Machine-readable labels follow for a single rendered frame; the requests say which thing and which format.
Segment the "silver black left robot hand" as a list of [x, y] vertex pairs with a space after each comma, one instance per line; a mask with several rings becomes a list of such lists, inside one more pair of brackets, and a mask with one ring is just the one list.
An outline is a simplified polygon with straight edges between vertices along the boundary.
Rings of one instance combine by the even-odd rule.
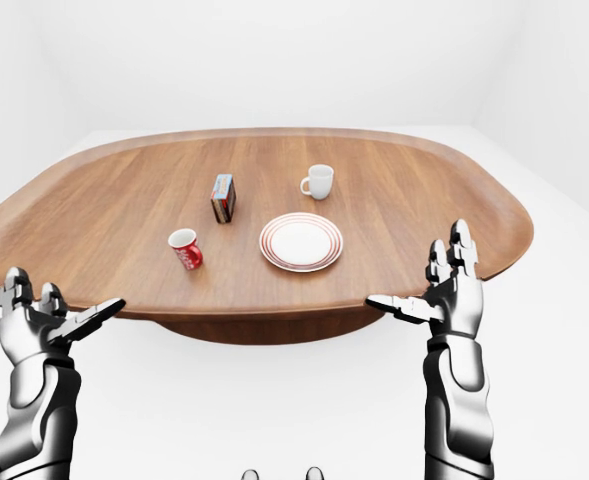
[[113, 298], [68, 317], [62, 292], [51, 282], [43, 285], [41, 300], [33, 301], [28, 273], [10, 268], [0, 288], [0, 343], [15, 366], [37, 354], [67, 356], [73, 342], [98, 330], [126, 305]]

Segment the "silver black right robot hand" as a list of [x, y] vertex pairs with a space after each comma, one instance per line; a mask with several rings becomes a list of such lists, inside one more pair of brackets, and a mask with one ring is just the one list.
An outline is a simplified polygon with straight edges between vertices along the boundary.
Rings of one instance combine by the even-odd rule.
[[454, 334], [475, 338], [483, 313], [482, 282], [475, 273], [476, 244], [468, 224], [459, 219], [450, 240], [433, 241], [425, 276], [428, 288], [419, 296], [373, 294], [365, 303], [413, 324], [427, 322], [433, 335]]

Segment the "white plate with red rings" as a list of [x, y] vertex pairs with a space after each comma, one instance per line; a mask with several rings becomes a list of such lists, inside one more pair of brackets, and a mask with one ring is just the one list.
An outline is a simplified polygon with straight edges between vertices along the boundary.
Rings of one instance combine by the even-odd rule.
[[259, 247], [273, 265], [292, 272], [314, 272], [341, 255], [343, 236], [325, 217], [295, 212], [270, 220], [262, 229]]

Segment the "red mug with white print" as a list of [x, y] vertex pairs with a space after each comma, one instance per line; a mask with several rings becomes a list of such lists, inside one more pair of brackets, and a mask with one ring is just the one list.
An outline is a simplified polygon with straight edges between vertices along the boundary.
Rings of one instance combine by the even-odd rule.
[[175, 230], [168, 237], [168, 245], [186, 270], [198, 269], [203, 264], [203, 254], [197, 240], [197, 233], [190, 228]]

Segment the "printed food box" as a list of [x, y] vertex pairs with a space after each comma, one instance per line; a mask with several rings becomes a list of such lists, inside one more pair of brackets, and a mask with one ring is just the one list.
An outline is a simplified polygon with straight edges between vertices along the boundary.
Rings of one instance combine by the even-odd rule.
[[230, 223], [236, 203], [236, 191], [232, 174], [219, 174], [211, 193], [211, 204], [220, 224]]

